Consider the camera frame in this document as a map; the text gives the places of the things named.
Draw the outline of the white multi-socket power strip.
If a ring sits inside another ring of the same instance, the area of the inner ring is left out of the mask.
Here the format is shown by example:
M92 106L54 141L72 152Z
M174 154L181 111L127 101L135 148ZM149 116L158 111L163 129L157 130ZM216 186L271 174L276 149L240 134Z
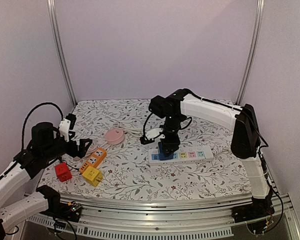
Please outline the white multi-socket power strip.
M183 165L211 162L215 159L209 146L181 147L173 155L164 157L159 150L154 148L148 151L148 162L150 165Z

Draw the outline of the blue cube socket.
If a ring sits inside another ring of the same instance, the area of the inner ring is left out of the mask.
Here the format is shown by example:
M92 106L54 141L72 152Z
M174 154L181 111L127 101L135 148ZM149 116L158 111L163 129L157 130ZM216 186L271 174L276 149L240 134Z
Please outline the blue cube socket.
M176 150L173 147L164 145L161 141L158 143L158 155L160 161L171 160Z

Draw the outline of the yellow cube socket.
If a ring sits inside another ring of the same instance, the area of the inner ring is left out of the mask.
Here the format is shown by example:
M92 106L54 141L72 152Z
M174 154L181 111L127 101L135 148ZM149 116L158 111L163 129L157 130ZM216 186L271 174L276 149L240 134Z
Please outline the yellow cube socket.
M103 181L103 174L96 168L88 166L82 173L85 181L93 187L97 187Z

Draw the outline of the red cube socket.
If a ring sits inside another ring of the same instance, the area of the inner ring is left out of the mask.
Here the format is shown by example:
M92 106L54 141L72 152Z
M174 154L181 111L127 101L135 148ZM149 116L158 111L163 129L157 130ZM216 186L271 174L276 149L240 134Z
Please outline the red cube socket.
M72 174L65 162L62 162L54 167L56 177L60 182L66 182L72 179Z

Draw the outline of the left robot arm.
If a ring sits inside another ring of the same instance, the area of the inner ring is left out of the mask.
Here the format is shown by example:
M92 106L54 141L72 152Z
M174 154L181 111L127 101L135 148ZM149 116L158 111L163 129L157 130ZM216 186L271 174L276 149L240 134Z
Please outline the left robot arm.
M0 240L11 233L19 223L41 212L53 218L67 220L60 194L53 188L42 185L31 195L9 206L4 203L22 185L34 179L63 155L83 158L92 140L73 140L72 124L64 120L66 129L56 128L50 122L40 122L31 129L31 141L22 149L0 175Z

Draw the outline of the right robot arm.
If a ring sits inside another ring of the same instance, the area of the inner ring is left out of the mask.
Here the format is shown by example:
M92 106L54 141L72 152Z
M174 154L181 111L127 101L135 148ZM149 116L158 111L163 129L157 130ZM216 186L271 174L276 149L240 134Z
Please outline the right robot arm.
M179 149L181 123L199 118L219 125L232 133L230 150L245 167L252 190L252 204L248 213L259 218L271 206L274 189L269 180L263 149L269 145L259 131L254 107L225 104L195 94L188 88L178 89L167 97L157 95L150 100L150 115L164 119L151 130L142 130L142 144L160 139L159 149L165 157Z

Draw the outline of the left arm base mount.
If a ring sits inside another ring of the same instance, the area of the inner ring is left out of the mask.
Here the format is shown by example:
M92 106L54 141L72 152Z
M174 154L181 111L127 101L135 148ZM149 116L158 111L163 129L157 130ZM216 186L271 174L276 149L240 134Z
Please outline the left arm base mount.
M61 202L61 195L53 188L42 185L36 189L43 194L48 202L48 209L40 212L43 215L55 218L66 219L67 221L78 223L81 218L82 206L75 201L70 203Z

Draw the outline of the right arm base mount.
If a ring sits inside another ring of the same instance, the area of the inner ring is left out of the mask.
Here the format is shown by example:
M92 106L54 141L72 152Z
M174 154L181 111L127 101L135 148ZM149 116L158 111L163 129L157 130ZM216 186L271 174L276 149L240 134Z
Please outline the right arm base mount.
M271 219L275 213L272 204L272 196L273 191L270 190L268 195L263 199L252 197L252 203L233 207L231 209L231 216L233 217L234 222L241 223L265 217L270 217ZM263 219L249 223L247 228L252 234L260 235L265 233L265 231L268 229L268 226L269 221Z

